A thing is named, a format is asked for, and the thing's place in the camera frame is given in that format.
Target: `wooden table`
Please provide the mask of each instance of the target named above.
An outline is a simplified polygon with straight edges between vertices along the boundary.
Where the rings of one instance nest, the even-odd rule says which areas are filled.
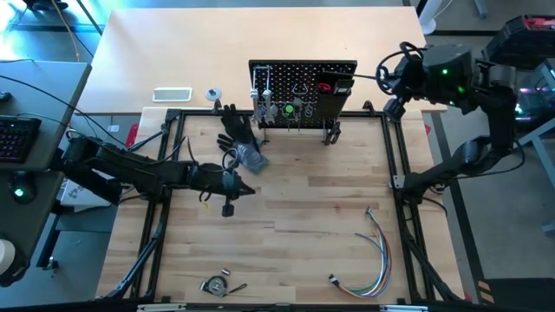
[[[249,60],[357,60],[373,75],[386,55],[407,41],[426,44],[414,8],[238,8],[113,10],[78,107],[88,114],[140,114],[158,87],[191,87],[187,103],[208,107],[206,90],[220,88],[224,104],[252,109]],[[391,70],[398,58],[386,63]],[[345,109],[388,96],[356,78]],[[413,101],[407,109],[444,111]]]
[[[137,140],[157,132],[165,115],[165,108],[145,108]],[[340,292],[328,282],[328,275],[334,273],[352,286],[375,278],[380,254],[354,235],[375,232],[364,217],[369,205],[391,244],[393,272],[387,290],[366,302],[394,303],[398,297],[408,298],[394,200],[387,186],[389,170],[381,123],[352,118],[341,122],[343,133],[334,146],[324,146],[322,132],[317,130],[266,131],[270,143],[262,151],[271,164],[258,176],[242,166],[238,169],[243,181],[257,193],[235,201],[235,216],[231,218],[220,216],[224,200],[219,196],[212,195],[208,212],[197,192],[174,192],[157,298],[171,296],[173,302],[364,302]],[[215,140],[224,131],[219,118],[187,117],[185,125],[195,158],[219,163],[223,153]],[[402,125],[411,168],[428,169],[433,161],[421,113],[408,111]],[[154,158],[159,145],[160,140],[155,140],[140,152]],[[189,159],[186,147],[180,149],[180,159]],[[135,261],[146,207],[139,200],[120,206],[98,295],[107,294]],[[462,296],[443,210],[425,202],[420,205],[420,215],[430,262]],[[222,268],[232,272],[231,287],[241,283],[248,283],[248,287],[225,298],[200,291],[201,281]],[[149,268],[145,272],[142,290]],[[415,272],[424,294],[421,271]]]

